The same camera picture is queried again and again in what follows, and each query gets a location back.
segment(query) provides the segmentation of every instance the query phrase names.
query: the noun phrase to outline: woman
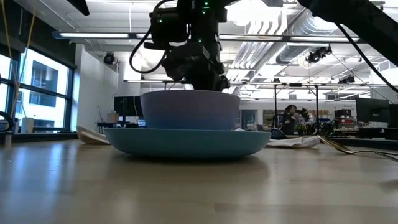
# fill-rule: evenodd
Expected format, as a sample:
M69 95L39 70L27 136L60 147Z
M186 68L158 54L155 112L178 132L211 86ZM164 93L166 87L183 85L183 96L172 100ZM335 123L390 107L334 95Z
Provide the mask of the woman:
M294 126L297 124L295 117L297 107L295 105L288 105L284 112L282 131L285 134L294 134Z

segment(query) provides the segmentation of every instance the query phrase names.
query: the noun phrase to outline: fluorescent light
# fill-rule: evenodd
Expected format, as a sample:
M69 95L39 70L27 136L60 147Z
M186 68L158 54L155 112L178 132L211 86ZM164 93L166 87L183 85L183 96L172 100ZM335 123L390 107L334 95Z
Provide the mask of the fluorescent light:
M243 83L246 83L246 82L230 82L230 84L233 84L233 85L242 85Z
M287 43L287 45L293 47L329 47L329 44L317 44L317 43Z
M136 37L138 38L138 39L142 39L142 38L144 38L144 36L145 36L145 34L136 34ZM151 39L152 38L152 34L149 34L148 35L148 39Z
M107 4L157 4L160 1L140 1L140 0L86 0L86 2L99 2Z
M123 80L123 81L129 83L164 83L163 80Z
M100 38L107 38L107 39L127 39L129 38L129 34L112 34L112 33L60 33L61 37L65 38L84 38L84 39L100 39Z
M359 41L359 37L353 37L355 42ZM291 37L290 41L294 42L348 42L346 37Z
M256 41L256 42L272 42L281 41L283 37L273 35L220 35L220 40L223 41Z

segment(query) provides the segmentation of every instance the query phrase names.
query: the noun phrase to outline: wooden table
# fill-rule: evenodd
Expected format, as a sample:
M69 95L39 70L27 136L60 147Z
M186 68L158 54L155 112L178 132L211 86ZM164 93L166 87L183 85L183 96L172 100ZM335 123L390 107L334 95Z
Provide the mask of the wooden table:
M0 148L0 223L396 224L398 163L324 145L215 163L15 144Z

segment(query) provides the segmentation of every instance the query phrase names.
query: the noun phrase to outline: blue plate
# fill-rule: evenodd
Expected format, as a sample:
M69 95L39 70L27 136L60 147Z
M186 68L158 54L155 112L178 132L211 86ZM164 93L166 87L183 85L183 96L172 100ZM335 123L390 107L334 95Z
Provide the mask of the blue plate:
M173 159L232 159L263 149L271 133L178 129L105 129L116 149L144 157Z

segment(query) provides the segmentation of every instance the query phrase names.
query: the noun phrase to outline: wall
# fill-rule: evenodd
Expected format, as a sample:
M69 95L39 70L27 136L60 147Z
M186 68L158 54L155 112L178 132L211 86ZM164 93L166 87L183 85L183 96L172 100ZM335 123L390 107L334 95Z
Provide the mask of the wall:
M78 69L73 80L72 131L76 130L77 125L95 130L95 123L100 121L99 111L106 121L107 113L113 110L115 96L134 96L140 92L139 83L123 82L125 78L141 78L128 63L119 63L117 73L94 55L87 52L83 45L77 45L75 63Z

